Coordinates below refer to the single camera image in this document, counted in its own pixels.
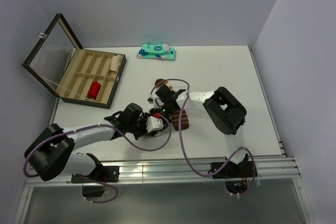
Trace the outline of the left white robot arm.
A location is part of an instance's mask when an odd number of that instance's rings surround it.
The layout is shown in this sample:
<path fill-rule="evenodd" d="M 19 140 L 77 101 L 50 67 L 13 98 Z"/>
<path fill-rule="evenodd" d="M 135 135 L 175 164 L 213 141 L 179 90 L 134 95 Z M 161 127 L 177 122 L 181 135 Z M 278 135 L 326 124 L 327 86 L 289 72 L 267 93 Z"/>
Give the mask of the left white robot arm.
<path fill-rule="evenodd" d="M 103 165 L 91 153 L 79 153 L 79 148 L 93 143 L 115 140 L 130 133 L 135 139 L 157 135 L 164 128 L 160 113 L 145 113 L 140 106 L 130 103 L 97 124 L 79 128 L 61 128 L 58 124 L 47 126 L 24 153 L 23 171 L 32 177 L 27 166 L 35 170 L 35 176 L 43 181 L 60 174 L 84 175 L 91 182 L 103 174 Z"/>

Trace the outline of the black white striped sock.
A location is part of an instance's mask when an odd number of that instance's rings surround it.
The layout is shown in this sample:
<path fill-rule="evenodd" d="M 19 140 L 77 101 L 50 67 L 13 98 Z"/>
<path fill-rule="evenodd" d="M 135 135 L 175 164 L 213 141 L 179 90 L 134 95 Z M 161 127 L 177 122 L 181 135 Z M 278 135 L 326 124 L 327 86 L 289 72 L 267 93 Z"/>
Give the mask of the black white striped sock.
<path fill-rule="evenodd" d="M 160 106 L 161 102 L 159 98 L 155 98 L 154 102 L 153 102 L 153 108 L 154 108 L 154 114 L 156 113 L 157 110 L 160 110 L 161 106 Z M 161 133 L 160 131 L 154 131 L 154 132 L 150 132 L 153 136 L 159 136 Z"/>

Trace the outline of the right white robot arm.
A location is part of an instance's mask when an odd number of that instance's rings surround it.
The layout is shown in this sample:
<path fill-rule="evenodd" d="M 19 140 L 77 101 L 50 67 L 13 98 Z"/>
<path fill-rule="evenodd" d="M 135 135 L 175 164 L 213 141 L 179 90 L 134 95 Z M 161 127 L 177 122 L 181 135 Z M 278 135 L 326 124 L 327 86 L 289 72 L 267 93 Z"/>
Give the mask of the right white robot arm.
<path fill-rule="evenodd" d="M 161 113 L 171 117 L 173 125 L 178 130 L 180 146 L 184 159 L 189 168 L 201 177 L 238 178 L 247 177 L 255 179 L 257 169 L 251 151 L 245 147 L 242 134 L 247 110 L 224 87 L 210 92 L 191 92 L 189 89 L 174 91 L 165 81 L 156 87 L 156 96 L 164 104 Z M 184 112 L 187 109 L 204 110 L 214 123 L 215 127 L 224 135 L 226 150 L 231 151 L 230 156 L 220 167 L 214 168 L 208 174 L 197 171 L 190 162 L 183 142 L 182 131 L 188 122 Z"/>

